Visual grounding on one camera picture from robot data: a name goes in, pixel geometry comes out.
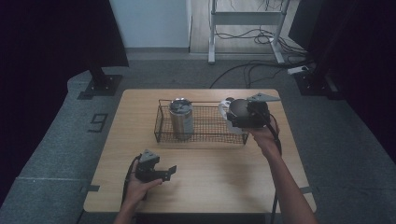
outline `cable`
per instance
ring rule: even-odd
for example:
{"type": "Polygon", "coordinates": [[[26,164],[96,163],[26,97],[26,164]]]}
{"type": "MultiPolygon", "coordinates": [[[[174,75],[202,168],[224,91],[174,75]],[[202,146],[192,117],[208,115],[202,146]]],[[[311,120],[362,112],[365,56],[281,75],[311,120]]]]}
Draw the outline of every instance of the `cable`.
{"type": "Polygon", "coordinates": [[[302,61],[300,61],[300,62],[297,62],[297,63],[292,63],[292,64],[278,64],[278,63],[270,63],[270,62],[268,62],[268,61],[253,60],[253,61],[250,61],[249,63],[240,64],[240,65],[237,65],[237,66],[235,66],[235,67],[232,67],[232,68],[228,69],[227,71],[225,71],[224,73],[222,73],[219,77],[217,77],[217,78],[215,79],[215,81],[213,81],[213,83],[210,85],[209,89],[212,89],[213,86],[214,86],[222,77],[224,77],[225,75],[227,75],[229,72],[233,71],[234,69],[240,68],[240,67],[244,67],[244,81],[245,81],[245,85],[246,85],[247,89],[249,89],[251,83],[255,83],[255,82],[261,81],[261,80],[263,80],[263,79],[274,78],[274,77],[275,77],[278,73],[280,73],[280,71],[283,70],[283,69],[292,68],[292,67],[295,67],[295,66],[302,66],[302,65],[305,65],[305,64],[311,63],[311,62],[312,62],[312,59],[309,59],[309,58],[306,59],[306,60],[302,60],[302,61]],[[257,79],[257,80],[254,80],[254,81],[250,81],[250,80],[251,80],[250,74],[252,73],[252,71],[253,71],[254,68],[257,68],[257,67],[259,67],[259,66],[272,66],[272,67],[277,67],[277,68],[280,68],[280,69],[279,69],[277,72],[275,72],[271,77],[263,77],[263,78],[261,78],[261,79],[257,79]]]}
{"type": "Polygon", "coordinates": [[[280,1],[280,4],[277,5],[277,6],[275,6],[275,3],[276,3],[276,0],[274,1],[273,6],[270,7],[270,8],[271,8],[272,10],[275,10],[275,9],[279,8],[279,11],[281,11],[281,10],[282,10],[282,6],[283,6],[283,0],[281,0],[281,1],[280,1]]]}
{"type": "Polygon", "coordinates": [[[230,5],[233,8],[233,10],[236,11],[236,9],[233,7],[233,0],[230,0],[230,5]]]}
{"type": "MultiPolygon", "coordinates": [[[[241,35],[230,35],[230,34],[225,34],[225,33],[219,33],[217,28],[215,27],[215,34],[220,39],[233,39],[233,38],[254,39],[254,42],[256,44],[262,44],[262,45],[271,44],[271,41],[269,38],[274,36],[274,33],[263,30],[262,26],[260,26],[259,29],[252,29],[252,30],[249,30],[249,31],[241,34],[241,35]],[[245,35],[248,35],[252,32],[256,32],[256,31],[259,32],[257,35],[245,36],[245,35]]],[[[287,53],[293,53],[293,54],[298,54],[298,55],[303,55],[303,56],[305,56],[307,54],[305,49],[296,48],[296,47],[289,45],[286,42],[286,39],[281,36],[278,39],[278,43],[279,43],[280,47],[287,53]]]]}
{"type": "Polygon", "coordinates": [[[270,5],[270,0],[266,0],[265,2],[265,11],[268,10],[268,5],[270,5]]]}
{"type": "Polygon", "coordinates": [[[262,0],[262,3],[259,5],[259,7],[257,8],[257,11],[259,11],[260,7],[262,7],[262,5],[264,4],[265,0],[262,0]]]}
{"type": "Polygon", "coordinates": [[[129,184],[129,181],[130,181],[129,178],[131,177],[132,169],[134,169],[134,163],[135,163],[136,161],[140,160],[141,157],[142,157],[142,154],[136,156],[136,157],[132,160],[131,165],[129,166],[128,172],[127,172],[127,174],[126,174],[126,176],[125,176],[124,186],[123,186],[123,190],[122,190],[122,200],[121,200],[121,204],[123,204],[123,202],[124,202],[124,200],[125,200],[125,197],[126,197],[126,193],[127,193],[127,190],[128,190],[128,184],[129,184]]]}
{"type": "MultiPolygon", "coordinates": [[[[260,116],[262,116],[263,120],[266,120],[263,114],[261,114],[261,113],[258,113],[258,114],[260,116]]],[[[280,143],[279,134],[277,132],[277,121],[276,121],[276,118],[274,117],[274,115],[270,114],[270,116],[274,119],[276,131],[275,131],[274,127],[271,125],[271,120],[270,120],[270,122],[266,122],[265,125],[270,130],[271,134],[273,135],[277,150],[279,151],[280,156],[282,156],[282,145],[280,143]]],[[[271,212],[271,221],[270,221],[271,224],[274,224],[274,221],[275,221],[276,207],[277,207],[277,193],[275,191],[273,209],[271,212]]]]}
{"type": "Polygon", "coordinates": [[[81,213],[80,213],[79,216],[78,216],[78,219],[77,219],[77,221],[76,221],[76,224],[78,224],[78,223],[81,221],[82,215],[84,215],[84,213],[85,213],[85,210],[82,209],[81,213]]]}

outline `black cable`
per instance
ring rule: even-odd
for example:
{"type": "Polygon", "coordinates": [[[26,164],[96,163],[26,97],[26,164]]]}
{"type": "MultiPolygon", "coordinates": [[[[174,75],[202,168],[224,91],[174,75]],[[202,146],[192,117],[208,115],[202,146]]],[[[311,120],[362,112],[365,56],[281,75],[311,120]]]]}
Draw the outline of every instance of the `black cable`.
{"type": "Polygon", "coordinates": [[[266,0],[266,3],[265,3],[265,11],[267,11],[268,10],[268,6],[270,5],[270,0],[266,0]]]}
{"type": "Polygon", "coordinates": [[[123,202],[124,202],[124,200],[125,200],[125,197],[126,197],[126,193],[127,193],[127,190],[128,190],[128,184],[129,184],[129,181],[130,181],[131,173],[132,173],[132,170],[134,169],[134,163],[135,163],[136,161],[140,160],[141,157],[142,157],[142,154],[140,154],[140,155],[138,155],[137,157],[135,157],[135,158],[132,160],[131,165],[130,165],[129,168],[128,168],[128,172],[127,172],[127,174],[126,174],[126,176],[125,176],[125,181],[124,181],[124,186],[123,186],[123,191],[122,191],[122,201],[121,201],[121,204],[123,204],[123,202]]]}
{"type": "Polygon", "coordinates": [[[277,150],[279,151],[280,156],[282,156],[282,144],[280,143],[279,134],[277,132],[276,118],[274,117],[274,115],[270,114],[270,116],[274,119],[274,122],[275,122],[275,126],[276,126],[276,131],[275,131],[274,127],[271,125],[271,120],[268,121],[265,118],[265,116],[262,113],[260,113],[260,111],[256,110],[255,108],[251,108],[251,109],[253,109],[256,114],[259,114],[259,116],[262,117],[262,120],[264,121],[264,125],[270,130],[272,136],[274,137],[274,141],[275,141],[277,150]]]}
{"type": "MultiPolygon", "coordinates": [[[[272,37],[272,36],[274,36],[274,33],[269,32],[269,31],[266,31],[266,30],[263,30],[263,29],[262,29],[262,25],[260,25],[259,30],[261,31],[261,35],[262,35],[262,36],[265,36],[265,37],[272,37]]],[[[279,37],[278,42],[279,42],[279,44],[281,45],[282,49],[285,50],[285,51],[291,51],[291,52],[295,52],[295,53],[303,53],[303,52],[300,52],[300,51],[296,51],[296,50],[302,50],[302,51],[306,52],[305,49],[300,49],[300,48],[296,48],[296,47],[290,46],[290,45],[286,42],[286,40],[285,40],[283,37],[281,37],[281,36],[279,37]]]]}
{"type": "Polygon", "coordinates": [[[250,76],[250,74],[251,74],[251,71],[253,71],[253,69],[258,67],[258,66],[263,66],[263,65],[262,64],[255,64],[255,65],[251,66],[248,69],[248,72],[247,72],[247,80],[248,80],[247,89],[250,89],[250,84],[251,84],[251,76],[250,76]]]}
{"type": "Polygon", "coordinates": [[[215,28],[215,33],[216,35],[220,38],[220,39],[234,39],[234,38],[238,38],[238,39],[252,39],[252,38],[257,38],[256,35],[253,36],[244,36],[244,35],[248,35],[254,31],[260,31],[260,29],[253,29],[253,30],[249,30],[241,35],[229,35],[229,34],[224,34],[224,33],[218,33],[217,29],[215,28]]]}
{"type": "Polygon", "coordinates": [[[216,80],[212,83],[212,85],[210,85],[209,89],[212,89],[212,87],[215,85],[215,83],[216,83],[217,81],[219,81],[219,79],[221,79],[222,77],[224,77],[224,76],[225,76],[227,73],[229,73],[230,71],[233,71],[233,70],[236,69],[236,68],[244,67],[244,66],[247,66],[247,65],[251,65],[251,63],[240,64],[240,65],[237,65],[237,66],[235,66],[235,67],[232,67],[232,68],[228,69],[228,70],[225,71],[223,74],[221,74],[218,78],[216,78],[216,80]]]}
{"type": "Polygon", "coordinates": [[[257,11],[259,11],[260,7],[262,7],[262,4],[264,4],[265,0],[262,0],[262,3],[259,5],[259,7],[257,8],[257,11]]]}
{"type": "Polygon", "coordinates": [[[233,8],[233,10],[236,11],[236,9],[233,7],[233,0],[230,0],[230,5],[233,8]]]}
{"type": "Polygon", "coordinates": [[[254,43],[260,44],[260,45],[271,44],[270,38],[271,38],[271,36],[269,36],[269,35],[262,35],[262,34],[259,34],[259,35],[256,36],[256,38],[254,38],[254,43]]]}
{"type": "MultiPolygon", "coordinates": [[[[274,122],[275,122],[275,125],[276,125],[276,131],[274,130],[273,126],[271,125],[271,120],[270,120],[270,122],[266,122],[266,126],[270,130],[271,134],[273,135],[277,150],[279,151],[280,156],[282,156],[282,144],[280,143],[279,134],[277,132],[277,121],[276,121],[276,118],[274,117],[274,115],[270,114],[270,116],[274,119],[274,122]]],[[[271,224],[274,224],[274,221],[275,221],[276,207],[277,207],[277,194],[276,194],[276,191],[275,191],[273,209],[272,209],[272,212],[271,212],[271,222],[270,222],[271,224]]]]}
{"type": "Polygon", "coordinates": [[[277,75],[277,74],[279,74],[282,70],[284,70],[285,68],[281,68],[281,69],[279,69],[279,70],[277,70],[275,73],[273,73],[273,75],[271,76],[271,77],[262,77],[262,78],[259,78],[259,79],[257,79],[257,80],[254,80],[254,81],[250,81],[250,83],[249,84],[252,84],[252,83],[255,83],[255,82],[259,82],[259,81],[262,81],[262,80],[265,80],[265,79],[270,79],[270,78],[275,78],[275,76],[277,75]]]}
{"type": "Polygon", "coordinates": [[[248,65],[245,66],[245,68],[244,68],[244,81],[245,81],[245,88],[249,89],[248,86],[249,86],[249,83],[250,83],[250,76],[247,77],[247,68],[248,68],[248,65]]]}
{"type": "Polygon", "coordinates": [[[305,55],[307,54],[307,52],[304,49],[299,49],[299,48],[295,48],[293,46],[290,46],[286,43],[285,40],[283,40],[281,37],[279,38],[278,41],[280,47],[286,51],[287,53],[295,53],[295,54],[300,54],[300,55],[305,55]]]}
{"type": "Polygon", "coordinates": [[[79,216],[78,216],[78,219],[77,219],[77,221],[76,221],[76,224],[78,224],[78,223],[81,221],[82,215],[83,215],[84,213],[85,213],[85,210],[82,209],[81,213],[80,213],[79,216]]]}

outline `human arm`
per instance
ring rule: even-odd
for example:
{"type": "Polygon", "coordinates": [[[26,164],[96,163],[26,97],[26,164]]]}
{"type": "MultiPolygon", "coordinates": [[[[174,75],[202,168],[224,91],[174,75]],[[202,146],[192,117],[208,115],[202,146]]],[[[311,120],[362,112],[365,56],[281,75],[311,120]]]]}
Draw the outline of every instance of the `human arm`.
{"type": "MultiPolygon", "coordinates": [[[[271,126],[279,130],[271,118],[271,126]]],[[[262,149],[262,155],[268,160],[279,200],[279,207],[285,223],[318,223],[304,195],[294,181],[276,147],[274,137],[268,128],[248,130],[262,149]]]]}
{"type": "Polygon", "coordinates": [[[162,179],[156,179],[148,183],[143,183],[138,180],[134,175],[138,161],[134,163],[132,168],[130,180],[128,183],[125,200],[121,205],[120,211],[114,220],[114,224],[130,224],[132,217],[134,216],[134,211],[139,205],[140,201],[145,197],[147,191],[163,182],[162,179]]]}

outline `black curtain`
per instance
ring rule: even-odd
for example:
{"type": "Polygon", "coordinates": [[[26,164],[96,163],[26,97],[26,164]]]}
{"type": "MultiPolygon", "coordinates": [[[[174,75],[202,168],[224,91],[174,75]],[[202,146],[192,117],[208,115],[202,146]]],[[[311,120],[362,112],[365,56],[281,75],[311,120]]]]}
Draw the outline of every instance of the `black curtain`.
{"type": "Polygon", "coordinates": [[[332,70],[342,96],[396,161],[394,8],[394,1],[301,0],[290,37],[314,57],[317,79],[332,70]]]}
{"type": "Polygon", "coordinates": [[[2,202],[67,94],[93,67],[128,66],[108,0],[0,3],[2,202]]]}

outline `metal wire rack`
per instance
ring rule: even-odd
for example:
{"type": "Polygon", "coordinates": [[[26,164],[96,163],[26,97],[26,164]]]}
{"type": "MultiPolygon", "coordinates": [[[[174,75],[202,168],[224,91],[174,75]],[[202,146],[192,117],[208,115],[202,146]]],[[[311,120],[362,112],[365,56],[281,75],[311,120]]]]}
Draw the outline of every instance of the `metal wire rack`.
{"type": "Polygon", "coordinates": [[[173,131],[169,114],[170,102],[170,100],[159,100],[154,130],[155,138],[158,143],[223,142],[245,144],[247,142],[248,133],[234,134],[228,131],[226,120],[224,120],[218,110],[219,102],[191,102],[194,131],[193,133],[184,133],[191,136],[188,139],[180,140],[176,138],[180,133],[175,133],[173,131]]]}

